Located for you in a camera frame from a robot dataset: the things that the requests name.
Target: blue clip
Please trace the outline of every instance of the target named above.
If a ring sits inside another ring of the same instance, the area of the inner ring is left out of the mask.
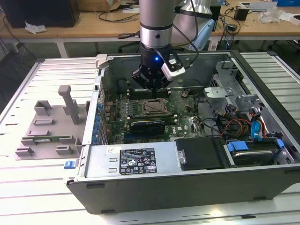
[[[96,127],[96,128],[99,128],[99,127],[100,127],[99,121],[95,121],[94,127]]]
[[[246,142],[244,142],[244,141],[230,142],[229,144],[227,144],[227,147],[228,147],[228,150],[230,152],[232,152],[232,151],[246,151],[246,150],[249,149]]]
[[[97,128],[95,128],[95,129],[93,129],[93,134],[98,134],[98,129]]]
[[[259,136],[260,129],[261,129],[261,124],[258,121],[254,120],[251,126],[251,136],[253,138],[256,138],[259,141],[262,140],[262,138]]]
[[[277,139],[277,144],[278,144],[280,150],[282,150],[285,147],[285,144],[283,143],[283,141],[281,139]]]
[[[92,142],[97,142],[97,137],[96,136],[92,136]]]
[[[97,108],[98,108],[99,110],[102,110],[102,109],[103,109],[103,105],[100,104],[100,103],[98,103],[98,104],[97,104]]]
[[[64,165],[64,169],[65,170],[75,169],[75,168],[76,168],[75,161],[67,161],[67,162],[65,162],[65,165]]]

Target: floor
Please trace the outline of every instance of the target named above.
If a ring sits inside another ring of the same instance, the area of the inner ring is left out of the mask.
[[[267,46],[271,42],[267,42],[263,51],[268,51]],[[99,43],[102,53],[118,53],[120,45],[126,43],[120,42],[102,42]],[[240,41],[234,44],[232,49],[240,52],[257,52],[260,41]],[[29,44],[27,47],[37,58],[60,58],[60,53],[56,44]],[[225,49],[225,44],[221,44],[219,50]],[[300,72],[300,53],[297,52],[296,45],[287,41],[278,41],[273,46],[275,51],[290,67],[296,72]],[[96,56],[94,43],[68,43],[67,50],[70,57],[93,57]],[[123,49],[123,53],[135,53],[137,45]],[[11,99],[19,85],[34,64],[34,58],[24,50],[22,46],[19,48],[18,54],[8,54],[0,61],[0,113],[3,111],[7,102]]]

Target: black box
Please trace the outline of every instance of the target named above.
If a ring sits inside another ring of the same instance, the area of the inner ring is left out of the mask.
[[[0,0],[13,28],[24,28],[25,21],[46,27],[73,27],[79,18],[77,0]]]
[[[244,21],[246,20],[246,17],[249,13],[249,8],[240,8],[240,7],[237,7],[235,9],[235,13],[234,13],[234,18],[236,20],[241,20],[241,21]]]

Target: aluminum extrusion table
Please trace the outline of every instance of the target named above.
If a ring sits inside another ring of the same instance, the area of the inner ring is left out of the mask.
[[[275,96],[300,123],[300,80],[279,57],[267,53],[243,53]],[[50,59],[38,62],[0,116],[0,224],[287,224],[300,223],[300,184],[274,198],[189,208],[91,215],[70,193],[64,170],[67,159],[15,161],[18,140],[35,115],[37,100],[62,105],[61,84],[71,85],[78,104],[90,99],[95,58]]]

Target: sticker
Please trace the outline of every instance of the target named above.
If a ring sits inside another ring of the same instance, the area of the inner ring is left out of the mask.
[[[43,143],[43,142],[51,142],[51,140],[50,139],[37,139],[37,140],[34,140],[34,142]]]
[[[120,150],[120,174],[157,173],[154,148]]]
[[[120,150],[121,150],[120,146],[107,147],[106,148],[106,153],[107,154],[118,154]]]

